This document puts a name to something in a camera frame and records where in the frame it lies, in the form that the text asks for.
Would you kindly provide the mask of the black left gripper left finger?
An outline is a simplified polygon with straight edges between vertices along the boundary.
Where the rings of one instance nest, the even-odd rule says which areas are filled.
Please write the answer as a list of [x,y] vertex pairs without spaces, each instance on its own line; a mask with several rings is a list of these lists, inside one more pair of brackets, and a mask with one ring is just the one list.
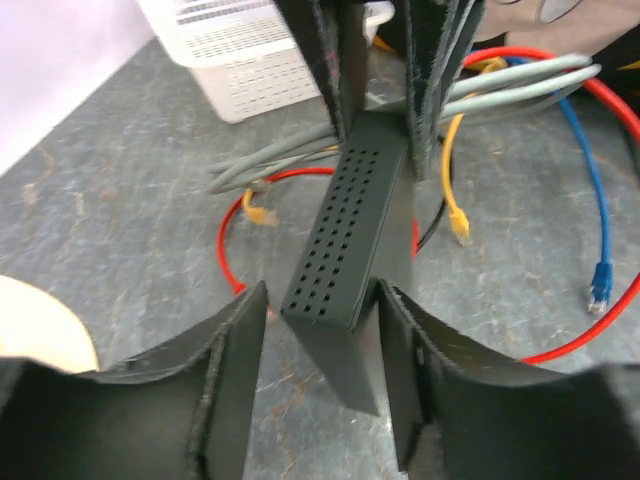
[[1,363],[5,479],[239,479],[267,310],[258,284],[103,372]]

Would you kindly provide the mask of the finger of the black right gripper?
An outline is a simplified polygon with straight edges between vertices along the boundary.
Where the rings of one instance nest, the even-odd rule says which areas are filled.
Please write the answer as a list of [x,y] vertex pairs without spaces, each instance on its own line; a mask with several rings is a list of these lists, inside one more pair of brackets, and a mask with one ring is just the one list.
[[341,112],[336,77],[335,50],[320,1],[277,0],[282,15],[324,100],[335,135],[345,139],[345,122]]
[[407,1],[406,117],[415,178],[426,178],[455,79],[485,13],[481,0]]

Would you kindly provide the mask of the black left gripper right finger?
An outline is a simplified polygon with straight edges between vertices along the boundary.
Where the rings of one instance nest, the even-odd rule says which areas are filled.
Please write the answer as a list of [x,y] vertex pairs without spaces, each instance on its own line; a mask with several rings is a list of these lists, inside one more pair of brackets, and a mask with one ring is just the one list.
[[496,352],[381,281],[399,469],[412,479],[635,479],[639,369],[565,374]]

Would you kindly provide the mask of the black network switch box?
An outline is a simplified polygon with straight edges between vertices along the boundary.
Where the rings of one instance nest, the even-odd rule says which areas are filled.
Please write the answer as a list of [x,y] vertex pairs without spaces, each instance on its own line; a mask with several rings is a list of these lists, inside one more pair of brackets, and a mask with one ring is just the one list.
[[372,415],[384,381],[377,284],[411,284],[413,207],[404,118],[362,113],[282,302],[282,317],[339,401]]

